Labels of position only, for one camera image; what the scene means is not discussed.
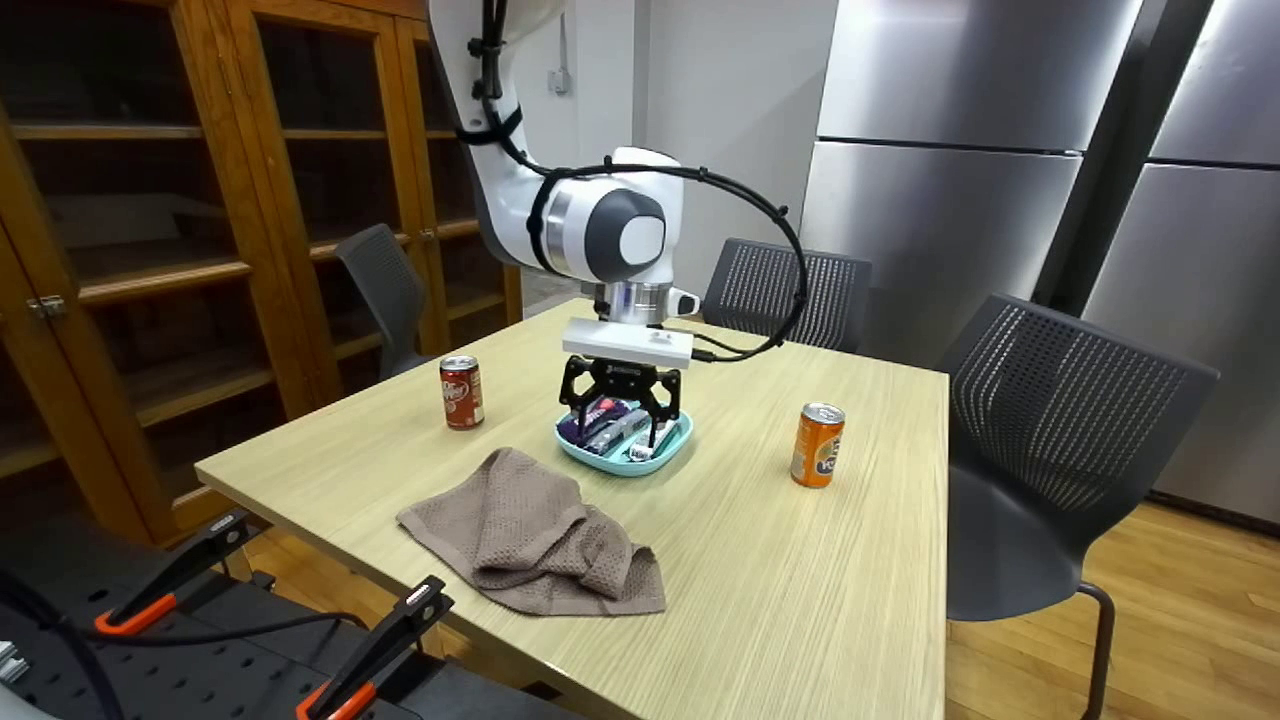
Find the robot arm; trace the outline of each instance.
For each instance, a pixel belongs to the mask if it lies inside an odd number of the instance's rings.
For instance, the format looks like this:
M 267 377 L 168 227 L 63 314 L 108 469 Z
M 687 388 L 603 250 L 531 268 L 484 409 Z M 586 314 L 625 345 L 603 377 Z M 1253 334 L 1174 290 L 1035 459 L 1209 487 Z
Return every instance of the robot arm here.
M 522 268 L 593 285 L 614 323 L 661 323 L 684 182 L 547 172 L 525 144 L 522 100 L 510 84 L 511 44 L 561 10 L 564 0 L 430 0 L 459 136 L 487 204 L 487 241 Z M 676 167 L 645 148 L 621 148 L 607 164 Z
M 601 167 L 541 167 L 530 155 L 510 44 L 554 19 L 564 0 L 430 0 L 431 41 L 469 141 L 487 241 L 522 268 L 597 290 L 601 320 L 574 320 L 561 401 L 586 416 L 597 395 L 642 401 L 661 420 L 679 416 L 679 369 L 687 361 L 749 361 L 778 347 L 810 300 L 799 241 L 752 189 L 708 167 L 679 167 L 645 148 L 615 148 Z M 692 353 L 687 334 L 661 327 L 695 300 L 672 290 L 672 252 L 684 220 L 684 182 L 713 186 L 762 210 L 797 250 L 799 290 L 792 318 L 752 353 Z

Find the refrigerator door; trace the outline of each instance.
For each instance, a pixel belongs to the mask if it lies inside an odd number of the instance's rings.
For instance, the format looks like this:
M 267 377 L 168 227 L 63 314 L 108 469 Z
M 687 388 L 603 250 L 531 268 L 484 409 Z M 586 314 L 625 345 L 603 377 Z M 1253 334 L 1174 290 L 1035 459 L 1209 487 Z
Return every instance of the refrigerator door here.
M 1150 164 L 1085 320 L 1226 372 L 1159 494 L 1280 525 L 1280 172 Z
M 1277 0 L 1216 0 L 1154 155 L 1280 167 L 1277 37 Z
M 1141 0 L 846 0 L 821 136 L 1081 151 Z
M 987 294 L 1031 294 L 1076 172 L 1076 155 L 816 144 L 804 250 L 877 268 L 861 353 L 937 364 Z

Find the soda can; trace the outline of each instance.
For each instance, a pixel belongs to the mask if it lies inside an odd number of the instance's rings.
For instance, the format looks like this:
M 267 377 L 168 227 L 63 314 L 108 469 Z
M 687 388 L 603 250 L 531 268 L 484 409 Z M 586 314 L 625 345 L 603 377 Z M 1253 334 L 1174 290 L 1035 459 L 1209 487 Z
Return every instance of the soda can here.
M 804 404 L 792 453 L 792 479 L 804 487 L 830 487 L 841 456 L 846 412 L 831 404 Z
M 441 388 L 445 388 L 448 427 L 481 427 L 484 426 L 481 361 L 477 358 L 445 358 L 441 361 Z

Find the crumpled towel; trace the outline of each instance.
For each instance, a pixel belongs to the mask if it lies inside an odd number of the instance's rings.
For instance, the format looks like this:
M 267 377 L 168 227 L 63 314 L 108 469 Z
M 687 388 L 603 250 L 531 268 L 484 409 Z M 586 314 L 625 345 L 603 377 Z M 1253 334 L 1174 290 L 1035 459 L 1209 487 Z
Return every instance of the crumpled towel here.
M 631 543 L 569 475 L 517 448 L 491 453 L 459 487 L 400 513 L 400 528 L 511 614 L 664 614 L 653 547 Z

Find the red clamp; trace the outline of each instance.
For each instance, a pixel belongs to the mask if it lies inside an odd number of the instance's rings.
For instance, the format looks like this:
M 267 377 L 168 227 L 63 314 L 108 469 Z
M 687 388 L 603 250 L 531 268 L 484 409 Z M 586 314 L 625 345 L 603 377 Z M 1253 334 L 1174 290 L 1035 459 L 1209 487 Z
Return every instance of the red clamp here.
M 355 655 L 320 690 L 313 690 L 293 715 L 296 720 L 355 720 L 375 701 L 375 677 L 404 661 L 408 647 L 451 608 L 445 582 L 417 585 L 355 647 Z
M 168 566 L 159 566 L 127 603 L 108 608 L 92 622 L 102 636 L 139 636 L 180 608 L 180 587 L 210 574 L 210 566 L 230 562 L 249 539 L 249 521 L 241 513 L 220 516 L 200 535 L 193 535 Z

